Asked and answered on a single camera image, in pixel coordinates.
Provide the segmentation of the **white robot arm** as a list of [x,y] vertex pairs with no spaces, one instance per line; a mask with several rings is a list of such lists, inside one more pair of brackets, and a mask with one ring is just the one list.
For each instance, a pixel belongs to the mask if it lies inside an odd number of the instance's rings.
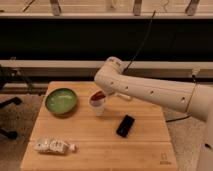
[[124,67],[122,60],[109,57],[95,74],[95,83],[106,95],[118,92],[204,121],[204,139],[196,171],[213,171],[213,87],[126,76]]

